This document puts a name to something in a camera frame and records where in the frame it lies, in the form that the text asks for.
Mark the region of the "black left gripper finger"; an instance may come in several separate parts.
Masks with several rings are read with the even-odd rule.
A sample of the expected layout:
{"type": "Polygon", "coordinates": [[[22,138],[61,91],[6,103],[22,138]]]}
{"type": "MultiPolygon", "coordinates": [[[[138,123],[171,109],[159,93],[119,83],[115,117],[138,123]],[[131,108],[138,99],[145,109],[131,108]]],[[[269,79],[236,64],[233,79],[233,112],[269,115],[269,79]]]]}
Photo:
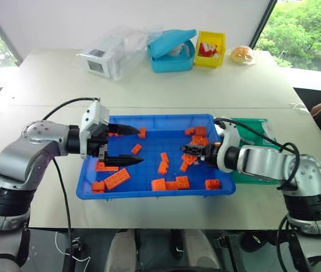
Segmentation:
{"type": "Polygon", "coordinates": [[[104,159],[106,167],[127,167],[143,162],[144,159],[134,155],[107,156],[104,159]]]}
{"type": "Polygon", "coordinates": [[[137,128],[123,124],[108,124],[108,132],[118,135],[138,135],[140,133],[137,128]]]}

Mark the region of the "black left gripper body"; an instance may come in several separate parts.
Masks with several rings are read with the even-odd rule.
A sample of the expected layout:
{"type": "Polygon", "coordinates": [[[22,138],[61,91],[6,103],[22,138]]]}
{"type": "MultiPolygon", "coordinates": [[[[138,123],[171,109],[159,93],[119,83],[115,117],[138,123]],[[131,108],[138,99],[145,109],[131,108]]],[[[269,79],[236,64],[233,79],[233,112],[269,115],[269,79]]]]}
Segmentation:
{"type": "Polygon", "coordinates": [[[87,154],[104,162],[108,156],[108,126],[93,127],[87,140],[87,154]]]}

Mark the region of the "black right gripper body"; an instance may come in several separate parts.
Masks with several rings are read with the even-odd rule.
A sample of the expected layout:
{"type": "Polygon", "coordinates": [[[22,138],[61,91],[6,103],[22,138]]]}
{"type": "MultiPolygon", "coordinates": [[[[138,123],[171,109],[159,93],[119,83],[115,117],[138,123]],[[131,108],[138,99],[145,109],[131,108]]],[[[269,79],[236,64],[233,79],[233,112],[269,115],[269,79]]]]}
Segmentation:
{"type": "Polygon", "coordinates": [[[220,143],[210,143],[205,146],[204,162],[208,167],[217,168],[217,155],[220,149],[220,143]]]}

